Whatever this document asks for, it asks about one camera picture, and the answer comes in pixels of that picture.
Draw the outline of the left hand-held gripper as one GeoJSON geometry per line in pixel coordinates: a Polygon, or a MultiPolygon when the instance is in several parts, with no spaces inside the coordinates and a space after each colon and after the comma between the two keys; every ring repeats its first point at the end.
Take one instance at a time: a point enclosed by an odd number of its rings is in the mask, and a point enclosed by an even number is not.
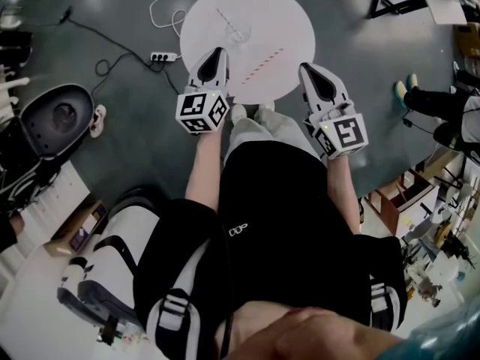
{"type": "Polygon", "coordinates": [[[230,111],[227,102],[229,78],[230,59],[222,47],[206,52],[193,66],[190,84],[177,97],[175,111],[175,120],[189,134],[207,134],[219,130],[230,111]]]}

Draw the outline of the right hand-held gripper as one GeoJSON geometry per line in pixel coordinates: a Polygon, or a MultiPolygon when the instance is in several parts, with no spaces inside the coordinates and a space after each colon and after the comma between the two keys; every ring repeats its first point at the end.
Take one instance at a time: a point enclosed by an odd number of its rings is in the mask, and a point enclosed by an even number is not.
{"type": "Polygon", "coordinates": [[[298,75],[312,112],[304,124],[325,157],[334,160],[363,149],[368,144],[365,122],[354,104],[347,103],[350,98],[344,82],[325,67],[307,62],[299,65],[298,75]]]}

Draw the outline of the person's left forearm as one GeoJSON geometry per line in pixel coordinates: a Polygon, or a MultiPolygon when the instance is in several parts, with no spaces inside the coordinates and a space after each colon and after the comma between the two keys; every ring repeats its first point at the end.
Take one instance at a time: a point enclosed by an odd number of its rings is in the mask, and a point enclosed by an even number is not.
{"type": "Polygon", "coordinates": [[[196,144],[193,168],[188,179],[185,199],[218,211],[221,180],[222,127],[202,133],[196,144]]]}

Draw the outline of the person's right forearm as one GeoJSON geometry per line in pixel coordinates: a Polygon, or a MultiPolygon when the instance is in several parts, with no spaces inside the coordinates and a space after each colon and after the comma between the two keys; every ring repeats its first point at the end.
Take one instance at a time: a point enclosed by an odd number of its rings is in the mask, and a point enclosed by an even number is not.
{"type": "Polygon", "coordinates": [[[327,192],[351,232],[359,234],[361,232],[360,209],[347,156],[328,160],[327,192]]]}

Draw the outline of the red striped straw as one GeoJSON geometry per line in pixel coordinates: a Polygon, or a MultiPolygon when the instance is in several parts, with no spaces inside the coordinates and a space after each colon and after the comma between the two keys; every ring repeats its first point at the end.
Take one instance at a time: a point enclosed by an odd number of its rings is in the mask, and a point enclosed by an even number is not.
{"type": "Polygon", "coordinates": [[[259,71],[261,71],[270,61],[275,59],[278,55],[280,55],[284,51],[284,48],[279,48],[275,50],[271,55],[265,58],[260,64],[256,66],[254,70],[252,70],[241,82],[242,85],[246,84],[249,80],[251,80],[259,71]]]}

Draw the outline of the person's left white shoe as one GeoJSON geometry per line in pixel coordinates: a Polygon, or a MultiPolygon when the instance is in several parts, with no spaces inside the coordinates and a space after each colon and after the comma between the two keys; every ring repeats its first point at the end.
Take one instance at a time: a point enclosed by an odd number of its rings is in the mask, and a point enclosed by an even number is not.
{"type": "Polygon", "coordinates": [[[230,119],[233,125],[237,125],[241,120],[244,120],[247,118],[248,118],[248,113],[244,105],[236,103],[231,107],[230,119]]]}

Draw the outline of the person's grey trousers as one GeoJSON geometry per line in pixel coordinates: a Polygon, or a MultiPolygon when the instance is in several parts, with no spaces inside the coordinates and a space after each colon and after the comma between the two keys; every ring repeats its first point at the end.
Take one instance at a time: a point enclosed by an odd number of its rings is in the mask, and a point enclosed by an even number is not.
{"type": "Polygon", "coordinates": [[[254,119],[241,120],[233,125],[229,136],[229,148],[224,161],[242,143],[275,141],[301,149],[315,158],[320,156],[304,135],[299,124],[289,116],[269,110],[257,110],[254,119]]]}

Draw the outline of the person's black shirt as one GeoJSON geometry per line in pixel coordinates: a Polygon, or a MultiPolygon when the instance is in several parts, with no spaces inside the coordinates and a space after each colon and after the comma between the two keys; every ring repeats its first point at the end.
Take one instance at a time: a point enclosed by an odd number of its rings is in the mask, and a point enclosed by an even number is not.
{"type": "Polygon", "coordinates": [[[133,299],[142,325],[155,311],[173,330],[157,345],[185,360],[215,355],[218,326],[248,302],[318,307],[395,330],[407,291],[400,242],[353,234],[327,194],[326,168],[300,148],[245,142],[226,160],[217,212],[166,202],[139,261],[133,299]]]}

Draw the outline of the brown cardboard box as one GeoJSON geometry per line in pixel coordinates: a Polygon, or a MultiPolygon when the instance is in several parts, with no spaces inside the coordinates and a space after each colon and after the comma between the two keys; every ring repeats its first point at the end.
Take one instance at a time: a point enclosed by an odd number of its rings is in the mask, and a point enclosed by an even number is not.
{"type": "Polygon", "coordinates": [[[370,192],[366,203],[397,238],[403,238],[434,213],[440,187],[413,169],[370,192]]]}

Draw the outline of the yellow cardboard box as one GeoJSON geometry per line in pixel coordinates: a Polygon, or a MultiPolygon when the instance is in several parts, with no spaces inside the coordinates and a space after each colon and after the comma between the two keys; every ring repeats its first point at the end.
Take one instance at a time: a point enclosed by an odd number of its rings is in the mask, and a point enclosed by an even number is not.
{"type": "Polygon", "coordinates": [[[454,33],[462,55],[480,59],[480,23],[468,22],[466,25],[455,25],[454,33]]]}

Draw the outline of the dark grey shell chair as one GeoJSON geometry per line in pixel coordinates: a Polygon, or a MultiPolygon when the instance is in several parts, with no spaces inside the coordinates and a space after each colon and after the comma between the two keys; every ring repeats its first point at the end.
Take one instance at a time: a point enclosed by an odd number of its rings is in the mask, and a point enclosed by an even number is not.
{"type": "Polygon", "coordinates": [[[81,85],[64,84],[38,95],[19,118],[38,156],[57,158],[89,132],[94,101],[81,85]]]}

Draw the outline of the white black backpack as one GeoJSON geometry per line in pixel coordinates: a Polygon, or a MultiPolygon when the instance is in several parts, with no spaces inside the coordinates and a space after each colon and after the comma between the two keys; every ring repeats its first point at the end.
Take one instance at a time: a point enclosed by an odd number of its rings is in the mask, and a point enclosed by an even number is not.
{"type": "Polygon", "coordinates": [[[123,193],[61,276],[58,302],[97,328],[101,343],[112,345],[127,328],[141,327],[134,307],[134,277],[167,200],[152,186],[123,193]]]}

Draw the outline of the cardboard box purple contents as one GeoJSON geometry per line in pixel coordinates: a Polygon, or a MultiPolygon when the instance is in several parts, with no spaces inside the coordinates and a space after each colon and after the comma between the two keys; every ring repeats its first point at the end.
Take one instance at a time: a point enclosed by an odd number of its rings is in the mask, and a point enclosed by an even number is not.
{"type": "Polygon", "coordinates": [[[51,257],[71,257],[90,239],[107,211],[101,201],[83,202],[43,245],[51,257]]]}

